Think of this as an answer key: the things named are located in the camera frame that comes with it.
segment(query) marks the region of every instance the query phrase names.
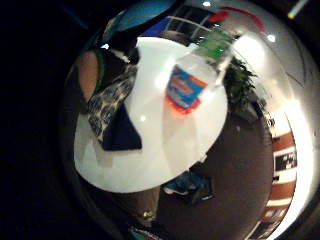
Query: green plant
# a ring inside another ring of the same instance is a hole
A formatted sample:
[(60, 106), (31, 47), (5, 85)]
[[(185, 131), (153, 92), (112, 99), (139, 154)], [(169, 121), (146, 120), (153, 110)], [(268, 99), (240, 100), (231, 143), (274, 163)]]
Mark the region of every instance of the green plant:
[(242, 111), (248, 106), (249, 95), (255, 88), (252, 77), (256, 75), (247, 69), (245, 62), (236, 58), (232, 59), (224, 77), (231, 112)]

